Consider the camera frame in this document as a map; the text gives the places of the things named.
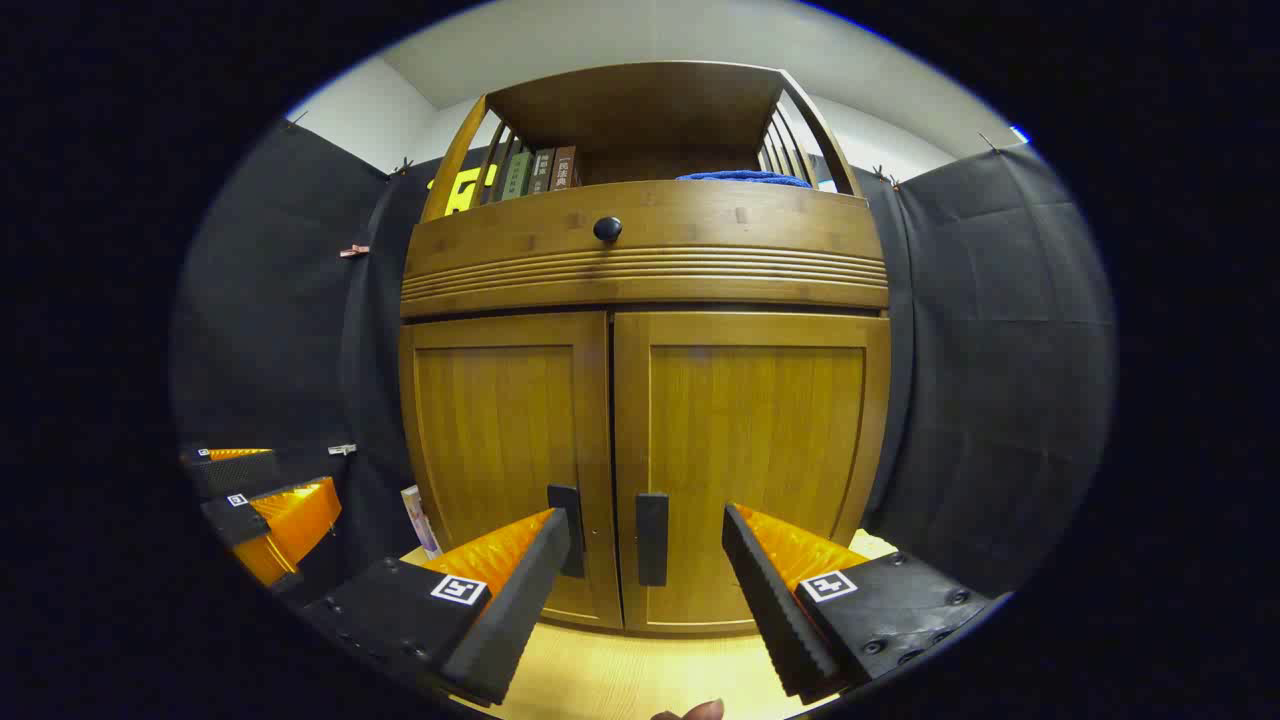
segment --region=book spine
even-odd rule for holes
[[[520,140],[509,138],[502,143],[494,163],[498,164],[498,174],[493,177],[493,187],[489,190],[489,202],[502,200],[502,190],[506,184],[507,170],[511,169],[511,160],[520,152]]]
[[[547,192],[548,187],[550,187],[552,159],[554,156],[556,149],[553,147],[539,150],[538,155],[534,156],[534,170],[529,178],[529,195]]]
[[[556,172],[552,174],[552,190],[567,190],[572,187],[573,181],[573,156],[576,147],[570,145],[568,147],[556,149]]]
[[[532,155],[529,152],[521,152],[512,159],[511,169],[507,172],[507,183],[502,190],[503,200],[525,195],[525,188],[529,183],[530,159],[532,159]]]
[[[422,502],[417,495],[417,486],[402,489],[401,497],[404,498],[404,510],[408,512],[410,523],[413,524],[413,532],[417,533],[417,541],[422,543],[422,550],[426,551],[426,557],[431,560],[439,557],[440,546],[435,542],[435,533],[431,532],[430,520],[422,512]]]

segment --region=wooden cabinet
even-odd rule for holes
[[[721,550],[742,502],[849,544],[879,459],[888,323],[774,313],[620,313],[617,506],[628,629],[754,628]],[[636,496],[668,496],[667,583],[637,578]]]
[[[783,95],[836,192],[815,190]],[[477,192],[447,214],[489,113],[480,176],[513,147],[572,145],[584,184]],[[812,187],[676,179],[753,167]],[[790,74],[636,63],[490,92],[434,182],[404,261],[401,388],[444,548],[572,486],[586,578],[561,577],[544,616],[705,633],[753,628],[721,550],[726,501],[850,542],[879,461],[890,320],[870,315],[888,307],[888,274],[867,200]],[[621,234],[598,236],[602,219]],[[652,311],[691,304],[760,311]],[[480,313],[504,316],[447,319]],[[666,553],[640,539],[641,493],[666,502]]]
[[[750,630],[721,550],[724,502],[852,539],[883,434],[887,331],[850,315],[618,313],[611,404],[603,311],[408,325],[402,393],[424,507],[449,550],[545,509],[548,484],[576,487],[586,578],[559,577],[545,618]],[[663,587],[639,582],[639,493],[668,497]]]
[[[401,396],[422,506],[444,550],[579,488],[585,579],[561,575],[544,615],[621,628],[604,313],[408,325]]]

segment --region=white wall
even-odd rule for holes
[[[809,99],[827,120],[827,127],[845,152],[845,160],[851,165],[864,170],[883,165],[884,174],[893,176],[901,182],[957,160],[923,138],[879,118],[826,97],[810,95]],[[809,152],[822,155],[818,141],[800,118],[800,111],[791,99],[783,97],[782,105],[787,109],[796,142]]]
[[[826,97],[813,95],[809,97],[818,105],[823,119],[827,120],[827,127],[836,135],[836,141],[840,142],[845,159],[859,168],[870,170],[877,165],[883,165],[884,174],[891,174],[897,181],[905,181],[957,159],[879,118]],[[431,124],[420,133],[413,143],[413,152],[410,154],[410,158],[421,163],[443,156],[475,101],[476,99],[471,97],[436,111],[431,118]],[[804,120],[800,119],[800,111],[796,110],[795,104],[791,102],[790,97],[783,97],[782,102],[791,118],[791,129],[796,133],[796,141],[809,152],[820,155],[818,142],[805,127]],[[498,118],[490,113],[471,140],[471,147],[489,145],[495,129],[498,129]]]
[[[289,110],[288,119],[302,113],[306,117],[298,120],[300,127],[384,173],[399,167],[406,156],[415,161],[430,159],[415,155],[412,149],[433,126],[435,108],[381,58],[356,65],[312,94]]]
[[[467,113],[471,111],[475,104],[476,97],[468,97],[462,102],[438,110],[431,117],[431,123],[415,138],[412,143],[413,154],[410,158],[413,158],[419,163],[443,158],[444,152],[449,149],[449,143],[453,142],[453,136],[462,127],[462,120],[466,119]],[[498,118],[493,113],[489,113],[485,115],[484,122],[480,123],[480,129],[476,131],[475,137],[471,138],[471,147],[486,147],[489,141],[493,140],[493,131],[495,129],[498,129]]]

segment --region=finger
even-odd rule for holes
[[[684,720],[722,720],[722,717],[724,717],[724,701],[713,700],[686,712]]]

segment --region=black curtain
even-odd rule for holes
[[[890,277],[909,279],[890,287],[895,324],[911,329],[893,334],[901,446],[886,442],[864,527],[979,592],[1014,589],[1066,529],[1106,441],[1115,319],[1097,249],[1027,145],[897,191],[860,182]]]
[[[394,372],[398,275],[426,195],[415,179],[389,179],[280,122],[210,206],[179,279],[170,382],[180,441],[270,447],[283,482],[337,483],[343,511],[300,564],[291,601],[416,542],[399,498],[413,480]],[[370,254],[340,259],[351,245]],[[329,454],[346,443],[356,454]]]

